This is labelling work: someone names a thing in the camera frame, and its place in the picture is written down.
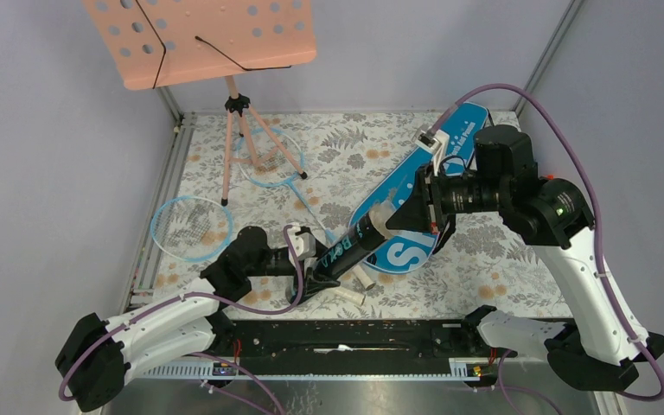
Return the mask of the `blue racket cover bag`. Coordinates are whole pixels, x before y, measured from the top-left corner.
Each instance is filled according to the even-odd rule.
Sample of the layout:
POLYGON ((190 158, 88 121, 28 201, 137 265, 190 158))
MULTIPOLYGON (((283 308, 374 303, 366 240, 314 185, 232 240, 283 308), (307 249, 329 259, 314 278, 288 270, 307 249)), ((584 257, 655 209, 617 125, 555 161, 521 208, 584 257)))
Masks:
MULTIPOLYGON (((488 115, 485 107, 467 102, 441 125, 440 130, 449 137, 444 146, 445 155, 449 158, 444 164, 446 175, 459 176, 469 166, 475 150, 474 135, 485 126, 488 115)), ((418 137, 427 130, 426 124, 418 128, 412 139, 414 150, 355 209, 349 222, 351 225, 367 213, 373 204, 390 201, 398 208, 411 195, 415 170, 433 158, 430 150, 418 144, 418 137)), ((425 264, 436 245, 436 234, 403 232, 384 243, 362 265, 365 271, 406 274, 425 264)))

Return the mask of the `black shuttlecock tube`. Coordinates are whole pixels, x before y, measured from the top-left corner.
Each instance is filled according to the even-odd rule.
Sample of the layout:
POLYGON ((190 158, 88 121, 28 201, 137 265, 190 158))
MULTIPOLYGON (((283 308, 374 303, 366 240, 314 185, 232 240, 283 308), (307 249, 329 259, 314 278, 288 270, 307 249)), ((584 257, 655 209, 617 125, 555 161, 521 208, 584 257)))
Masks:
POLYGON ((394 236, 386 226, 393 213, 388 205, 374 204, 336 242, 316 255, 311 276, 316 281, 335 281, 351 271, 394 236))

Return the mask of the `blue racket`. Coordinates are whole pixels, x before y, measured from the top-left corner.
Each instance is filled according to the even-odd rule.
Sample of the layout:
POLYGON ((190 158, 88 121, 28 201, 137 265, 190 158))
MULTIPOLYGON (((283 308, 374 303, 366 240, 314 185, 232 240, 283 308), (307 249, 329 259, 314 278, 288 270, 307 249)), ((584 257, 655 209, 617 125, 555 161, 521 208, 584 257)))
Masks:
MULTIPOLYGON (((291 157, 298 162, 300 167, 305 169, 305 158, 301 146, 287 133, 277 128, 271 128, 271 131, 279 139, 280 143, 290 152, 291 157)), ((241 138, 239 144, 235 146, 235 156, 246 158, 249 156, 249 150, 246 148, 245 138, 241 138)), ((322 223, 316 214, 316 211, 310 204, 309 196, 304 195, 297 186, 297 182, 302 179, 301 174, 285 158, 283 152, 271 140, 268 144, 256 143, 256 150, 262 153, 259 157, 259 165, 242 163, 239 168, 242 175, 251 183, 261 188, 277 188, 281 186, 288 187, 302 203, 305 209, 311 214, 318 226, 324 231, 327 246, 331 246, 337 240, 336 236, 322 223)), ((375 282, 364 273, 360 265, 352 268, 352 277, 357 279, 365 291, 372 289, 375 282)))
MULTIPOLYGON (((166 255, 186 262, 202 263, 220 255, 232 244, 233 217, 226 206, 197 196, 184 195, 165 202, 152 217, 150 234, 166 255)), ((246 229, 241 247, 260 246, 262 255, 255 268, 262 276, 274 275, 274 249, 267 246, 267 235, 258 227, 246 229)), ((350 303, 363 305, 366 296, 344 287, 327 291, 350 303)), ((291 302, 296 301, 296 282, 291 302)))

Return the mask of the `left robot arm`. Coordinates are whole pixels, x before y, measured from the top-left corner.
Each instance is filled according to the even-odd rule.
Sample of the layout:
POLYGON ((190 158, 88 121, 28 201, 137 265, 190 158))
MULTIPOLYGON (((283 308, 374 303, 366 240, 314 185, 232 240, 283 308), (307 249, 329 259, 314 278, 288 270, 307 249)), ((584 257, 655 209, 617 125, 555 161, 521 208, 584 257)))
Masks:
POLYGON ((348 238, 324 245, 307 227, 288 225, 285 243, 268 244, 260 227, 244 227, 198 277, 139 309, 100 318, 91 313, 73 326, 55 359, 62 377, 58 396, 83 412, 110 402, 137 375, 178 357, 208 350, 222 355, 233 346, 223 310, 241 309, 252 277, 292 278, 293 310, 343 274, 339 258, 348 238))

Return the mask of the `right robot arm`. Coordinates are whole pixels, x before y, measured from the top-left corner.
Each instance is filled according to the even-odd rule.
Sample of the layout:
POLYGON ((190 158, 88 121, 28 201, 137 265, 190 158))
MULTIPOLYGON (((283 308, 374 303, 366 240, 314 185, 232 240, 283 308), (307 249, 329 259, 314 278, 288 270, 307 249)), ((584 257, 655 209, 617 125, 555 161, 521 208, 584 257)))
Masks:
POLYGON ((652 400, 664 399, 658 363, 664 336, 639 323, 606 265, 600 208, 581 162, 574 162, 580 185, 542 176, 531 138, 506 124, 474 135, 474 160, 475 168, 459 176, 447 176, 440 162, 420 167, 411 195, 386 228, 434 232, 459 214, 496 212, 545 264, 572 320, 542 322, 482 306, 465 318, 464 350, 530 356, 577 390, 623 397, 638 378, 637 364, 645 362, 659 382, 652 400))

